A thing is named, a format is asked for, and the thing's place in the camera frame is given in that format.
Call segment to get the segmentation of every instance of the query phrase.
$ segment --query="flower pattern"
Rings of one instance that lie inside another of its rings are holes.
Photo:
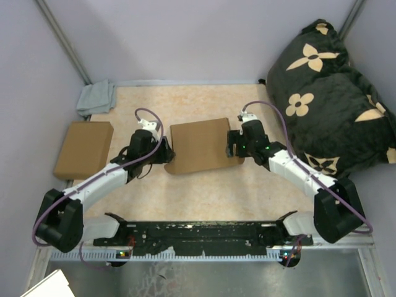
[[[388,151],[386,152],[386,156],[388,158],[389,164],[396,163],[396,149],[393,147],[389,147]]]
[[[297,114],[297,116],[305,116],[309,111],[307,104],[312,102],[313,99],[314,94],[312,93],[307,93],[303,96],[292,94],[289,98],[290,105],[286,108],[286,115],[293,116],[294,114]]]
[[[384,116],[385,113],[385,108],[383,107],[383,105],[379,102],[374,103],[371,95],[366,95],[367,99],[369,100],[369,103],[375,107],[372,108],[370,110],[366,110],[364,112],[362,112],[357,119],[355,120],[355,122],[363,122],[363,121],[371,121],[373,119],[379,119],[382,118]]]
[[[304,153],[308,160],[309,166],[326,175],[335,175],[337,173],[337,162],[340,157],[334,158],[315,158],[308,153]]]
[[[306,43],[303,48],[303,55],[303,58],[291,63],[289,67],[287,67],[286,71],[308,63],[309,68],[320,72],[323,67],[322,59],[335,59],[338,56],[338,53],[318,53],[312,45]]]
[[[321,34],[323,35],[327,35],[327,32],[329,31],[328,28],[326,28],[326,24],[325,23],[319,23],[316,25],[316,30],[318,30],[319,32],[321,32]]]

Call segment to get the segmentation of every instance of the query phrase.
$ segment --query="lavender wall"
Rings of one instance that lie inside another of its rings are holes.
[[[367,1],[346,38],[355,66],[376,86],[396,113],[396,2]],[[390,285],[396,295],[396,165],[382,165],[353,176]]]
[[[354,0],[47,0],[94,82],[265,76],[317,18],[340,28]]]
[[[82,82],[33,1],[0,9],[0,295],[20,296],[30,239]]]

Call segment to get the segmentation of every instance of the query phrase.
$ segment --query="cardboard piece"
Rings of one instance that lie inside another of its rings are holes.
[[[59,179],[87,179],[102,170],[113,131],[110,122],[72,122],[54,175]]]
[[[240,165],[243,158],[227,158],[228,118],[172,125],[171,142],[176,154],[165,165],[170,174],[185,174],[202,170]]]

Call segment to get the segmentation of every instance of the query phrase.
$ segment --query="gray cloth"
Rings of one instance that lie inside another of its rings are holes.
[[[116,106],[115,84],[108,79],[93,85],[86,85],[77,103],[77,112],[81,116],[95,113],[108,113]]]

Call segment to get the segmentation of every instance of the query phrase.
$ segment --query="black pillow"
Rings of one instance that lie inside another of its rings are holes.
[[[376,89],[349,65],[333,26],[317,20],[287,46],[268,73],[297,156],[335,177],[396,163],[396,120]]]

